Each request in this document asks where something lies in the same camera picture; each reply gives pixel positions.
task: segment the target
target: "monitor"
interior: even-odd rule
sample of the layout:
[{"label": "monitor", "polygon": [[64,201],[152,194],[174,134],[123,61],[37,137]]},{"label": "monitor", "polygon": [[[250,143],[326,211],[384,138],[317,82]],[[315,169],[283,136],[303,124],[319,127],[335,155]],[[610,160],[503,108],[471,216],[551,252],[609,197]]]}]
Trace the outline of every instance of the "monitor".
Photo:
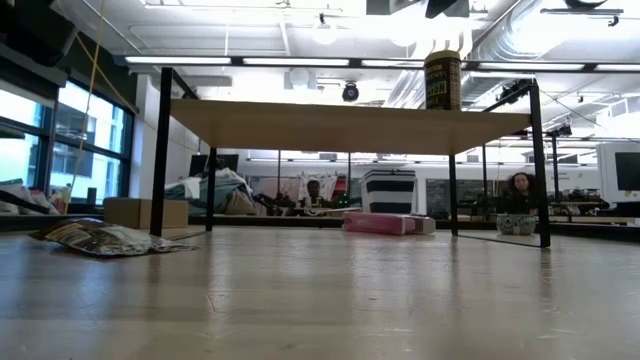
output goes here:
[{"label": "monitor", "polygon": [[640,153],[616,153],[618,190],[640,191]]}]

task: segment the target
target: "wooden tabletop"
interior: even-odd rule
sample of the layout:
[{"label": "wooden tabletop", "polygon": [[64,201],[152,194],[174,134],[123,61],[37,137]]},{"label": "wooden tabletop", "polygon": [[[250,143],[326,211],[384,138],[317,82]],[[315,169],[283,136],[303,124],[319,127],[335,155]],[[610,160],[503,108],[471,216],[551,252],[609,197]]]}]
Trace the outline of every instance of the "wooden tabletop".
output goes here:
[{"label": "wooden tabletop", "polygon": [[529,126],[527,114],[173,100],[212,147],[450,155]]}]

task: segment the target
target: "security camera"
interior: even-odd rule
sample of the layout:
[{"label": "security camera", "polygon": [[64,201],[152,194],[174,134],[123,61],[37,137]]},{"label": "security camera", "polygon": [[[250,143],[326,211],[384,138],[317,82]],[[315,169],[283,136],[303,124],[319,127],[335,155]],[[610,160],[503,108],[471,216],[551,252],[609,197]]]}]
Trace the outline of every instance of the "security camera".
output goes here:
[{"label": "security camera", "polygon": [[358,96],[360,96],[360,91],[356,87],[355,83],[347,83],[344,86],[344,91],[342,92],[342,100],[345,102],[354,102],[358,100]]}]

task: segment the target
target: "wooden floor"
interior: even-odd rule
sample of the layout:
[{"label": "wooden floor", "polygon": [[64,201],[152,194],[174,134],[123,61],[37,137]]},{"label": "wooden floor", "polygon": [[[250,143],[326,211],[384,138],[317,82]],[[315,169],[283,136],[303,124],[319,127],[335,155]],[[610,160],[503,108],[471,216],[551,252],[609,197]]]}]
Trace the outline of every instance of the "wooden floor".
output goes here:
[{"label": "wooden floor", "polygon": [[216,228],[117,260],[0,241],[0,358],[638,359],[640,246]]}]

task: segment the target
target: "pink box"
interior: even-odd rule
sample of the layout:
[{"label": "pink box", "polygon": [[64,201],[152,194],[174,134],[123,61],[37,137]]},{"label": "pink box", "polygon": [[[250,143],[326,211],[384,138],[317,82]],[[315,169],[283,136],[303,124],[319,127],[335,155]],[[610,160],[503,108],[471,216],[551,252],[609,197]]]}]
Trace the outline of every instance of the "pink box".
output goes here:
[{"label": "pink box", "polygon": [[415,220],[402,215],[347,212],[344,214],[346,231],[376,234],[404,235],[416,230]]}]

